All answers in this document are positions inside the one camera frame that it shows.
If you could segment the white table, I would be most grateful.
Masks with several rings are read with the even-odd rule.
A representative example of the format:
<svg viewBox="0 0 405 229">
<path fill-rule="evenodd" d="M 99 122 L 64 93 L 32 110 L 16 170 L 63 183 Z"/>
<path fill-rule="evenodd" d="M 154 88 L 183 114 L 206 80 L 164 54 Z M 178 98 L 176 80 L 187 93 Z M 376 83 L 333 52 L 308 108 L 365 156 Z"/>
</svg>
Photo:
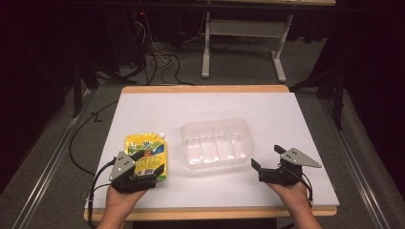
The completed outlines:
<svg viewBox="0 0 405 229">
<path fill-rule="evenodd" d="M 181 126 L 194 121 L 242 118 L 255 146 L 250 159 L 274 168 L 273 147 L 296 148 L 320 158 L 294 94 L 155 93 L 122 94 L 99 160 L 95 207 L 105 204 L 110 168 L 107 162 L 124 148 L 130 134 L 164 134 L 168 144 L 167 179 L 149 190 L 139 209 L 275 207 L 281 200 L 258 179 L 249 161 L 217 168 L 188 168 L 181 146 Z"/>
</svg>

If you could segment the black stand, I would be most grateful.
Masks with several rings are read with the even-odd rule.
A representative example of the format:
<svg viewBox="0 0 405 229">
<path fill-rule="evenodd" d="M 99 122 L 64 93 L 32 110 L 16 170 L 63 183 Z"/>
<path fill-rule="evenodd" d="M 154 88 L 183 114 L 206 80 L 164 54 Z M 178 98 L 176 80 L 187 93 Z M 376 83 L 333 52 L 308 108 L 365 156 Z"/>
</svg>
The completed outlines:
<svg viewBox="0 0 405 229">
<path fill-rule="evenodd" d="M 78 117 L 79 112 L 82 111 L 84 108 L 84 105 L 82 103 L 84 95 L 81 92 L 82 84 L 85 84 L 89 90 L 97 90 L 99 87 L 97 78 L 101 73 L 107 76 L 108 79 L 113 79 L 115 81 L 124 84 L 136 84 L 137 81 L 131 80 L 131 77 L 137 75 L 141 71 L 142 68 L 137 68 L 126 75 L 122 75 L 114 71 L 109 71 L 90 60 L 77 62 L 74 66 L 74 76 L 73 76 L 74 109 L 75 109 L 73 117 Z"/>
<path fill-rule="evenodd" d="M 343 92 L 345 77 L 340 67 L 326 70 L 310 76 L 288 89 L 292 92 L 298 92 L 307 87 L 317 86 L 317 96 L 321 99 L 333 98 L 332 120 L 338 130 L 342 129 L 341 116 L 343 108 Z"/>
</svg>

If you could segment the metal floor rail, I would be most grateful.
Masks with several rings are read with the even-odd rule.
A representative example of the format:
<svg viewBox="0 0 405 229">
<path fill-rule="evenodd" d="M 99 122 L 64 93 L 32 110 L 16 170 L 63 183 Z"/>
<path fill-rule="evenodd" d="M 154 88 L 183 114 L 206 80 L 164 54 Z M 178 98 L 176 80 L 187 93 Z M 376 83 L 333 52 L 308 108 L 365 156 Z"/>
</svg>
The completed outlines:
<svg viewBox="0 0 405 229">
<path fill-rule="evenodd" d="M 39 203 L 44 197 L 53 176 L 60 164 L 60 161 L 65 156 L 65 148 L 68 145 L 68 142 L 72 139 L 73 132 L 76 128 L 76 125 L 83 114 L 83 110 L 87 107 L 89 102 L 94 97 L 94 90 L 86 90 L 80 98 L 82 99 L 82 107 L 78 109 L 75 115 L 70 119 L 68 126 L 66 127 L 62 137 L 58 141 L 53 153 L 48 159 L 47 165 L 44 168 L 41 176 L 35 183 L 32 191 L 20 211 L 17 219 L 14 221 L 14 224 L 11 229 L 27 229 L 32 216 L 35 213 Z"/>
<path fill-rule="evenodd" d="M 371 217 L 375 229 L 390 229 L 387 224 L 384 214 L 381 212 L 380 205 L 376 199 L 374 191 L 366 180 L 366 177 L 361 170 L 356 158 L 353 155 L 353 151 L 349 145 L 348 140 L 340 130 L 333 119 L 332 108 L 327 100 L 321 99 L 319 101 L 322 110 L 326 113 L 329 123 L 331 124 L 340 146 L 343 149 L 343 155 L 346 163 L 349 166 L 349 171 L 351 173 L 352 179 L 355 183 L 356 189 L 361 196 L 361 199 L 368 211 L 368 215 Z"/>
</svg>

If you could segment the clear plastic container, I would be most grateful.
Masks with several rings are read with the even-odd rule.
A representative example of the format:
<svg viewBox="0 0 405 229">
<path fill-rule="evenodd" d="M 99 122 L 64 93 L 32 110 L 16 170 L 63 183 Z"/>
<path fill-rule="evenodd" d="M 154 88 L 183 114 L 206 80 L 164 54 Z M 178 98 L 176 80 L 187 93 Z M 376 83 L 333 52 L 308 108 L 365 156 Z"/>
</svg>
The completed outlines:
<svg viewBox="0 0 405 229">
<path fill-rule="evenodd" d="M 189 169 L 244 163 L 255 147 L 243 118 L 186 123 L 181 126 L 181 144 Z"/>
</svg>

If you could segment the white metal desk frame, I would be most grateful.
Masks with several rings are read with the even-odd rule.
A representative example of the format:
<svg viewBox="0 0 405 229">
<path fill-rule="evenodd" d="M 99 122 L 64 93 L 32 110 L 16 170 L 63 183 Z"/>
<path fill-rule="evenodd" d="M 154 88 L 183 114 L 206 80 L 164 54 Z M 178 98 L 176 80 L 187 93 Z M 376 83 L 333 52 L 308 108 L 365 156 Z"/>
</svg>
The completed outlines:
<svg viewBox="0 0 405 229">
<path fill-rule="evenodd" d="M 212 19 L 211 13 L 207 12 L 205 14 L 202 78 L 208 78 L 210 75 L 210 37 L 212 35 L 244 36 L 278 39 L 278 48 L 271 51 L 270 55 L 278 81 L 285 83 L 287 78 L 281 62 L 281 54 L 288 37 L 292 19 L 292 14 L 288 14 L 282 22 Z"/>
</svg>

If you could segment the yellow green spouted pouch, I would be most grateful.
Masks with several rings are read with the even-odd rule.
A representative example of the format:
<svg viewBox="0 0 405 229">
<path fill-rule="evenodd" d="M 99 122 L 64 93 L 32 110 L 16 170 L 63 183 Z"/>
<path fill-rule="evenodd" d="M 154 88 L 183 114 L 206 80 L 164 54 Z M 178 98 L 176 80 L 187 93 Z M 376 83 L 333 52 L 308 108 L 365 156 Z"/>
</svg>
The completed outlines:
<svg viewBox="0 0 405 229">
<path fill-rule="evenodd" d="M 167 177 L 167 143 L 165 134 L 143 133 L 128 135 L 124 140 L 124 152 L 131 156 L 140 150 L 145 151 L 144 157 L 136 162 L 136 174 L 145 176 L 146 169 L 155 169 L 161 164 L 165 164 L 165 179 Z"/>
</svg>

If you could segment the person's right hand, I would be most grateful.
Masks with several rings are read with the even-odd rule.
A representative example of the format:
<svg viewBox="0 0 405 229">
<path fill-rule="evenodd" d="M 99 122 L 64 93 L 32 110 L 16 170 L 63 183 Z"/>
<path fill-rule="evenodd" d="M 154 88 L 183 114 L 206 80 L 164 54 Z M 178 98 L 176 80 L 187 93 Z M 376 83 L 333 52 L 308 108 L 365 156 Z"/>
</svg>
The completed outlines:
<svg viewBox="0 0 405 229">
<path fill-rule="evenodd" d="M 307 188 L 302 183 L 287 187 L 268 183 L 267 186 L 279 196 L 290 212 L 300 213 L 309 209 Z"/>
</svg>

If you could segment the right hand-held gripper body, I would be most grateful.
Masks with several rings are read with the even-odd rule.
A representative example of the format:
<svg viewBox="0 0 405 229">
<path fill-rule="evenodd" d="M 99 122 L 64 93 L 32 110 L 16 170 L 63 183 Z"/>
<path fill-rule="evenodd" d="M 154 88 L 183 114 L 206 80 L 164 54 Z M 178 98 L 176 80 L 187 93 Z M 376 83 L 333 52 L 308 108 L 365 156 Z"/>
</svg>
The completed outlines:
<svg viewBox="0 0 405 229">
<path fill-rule="evenodd" d="M 280 184 L 282 186 L 293 186 L 297 182 L 303 180 L 303 166 L 313 168 L 322 167 L 319 162 L 296 148 L 286 150 L 285 153 L 279 156 L 280 162 L 276 169 L 262 167 L 262 170 L 258 171 L 260 182 Z"/>
</svg>

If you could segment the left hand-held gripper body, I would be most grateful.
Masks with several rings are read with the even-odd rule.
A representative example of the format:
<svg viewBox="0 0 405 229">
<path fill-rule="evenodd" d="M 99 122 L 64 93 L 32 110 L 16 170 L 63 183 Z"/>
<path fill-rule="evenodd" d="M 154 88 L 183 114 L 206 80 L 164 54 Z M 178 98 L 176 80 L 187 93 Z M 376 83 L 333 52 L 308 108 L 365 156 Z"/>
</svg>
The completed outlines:
<svg viewBox="0 0 405 229">
<path fill-rule="evenodd" d="M 156 187 L 157 178 L 151 176 L 138 176 L 136 174 L 136 161 L 123 151 L 119 152 L 110 174 L 111 186 L 121 194 L 133 194 Z"/>
</svg>

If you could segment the person's left hand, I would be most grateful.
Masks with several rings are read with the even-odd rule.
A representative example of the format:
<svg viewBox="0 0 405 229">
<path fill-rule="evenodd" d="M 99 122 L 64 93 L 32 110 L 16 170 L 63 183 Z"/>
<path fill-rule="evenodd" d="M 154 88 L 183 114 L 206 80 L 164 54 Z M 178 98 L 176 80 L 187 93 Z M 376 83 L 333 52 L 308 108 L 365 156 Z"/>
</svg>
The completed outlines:
<svg viewBox="0 0 405 229">
<path fill-rule="evenodd" d="M 115 188 L 109 187 L 106 195 L 105 212 L 122 212 L 129 214 L 134 210 L 137 202 L 146 194 L 146 190 L 133 194 L 121 194 Z"/>
</svg>

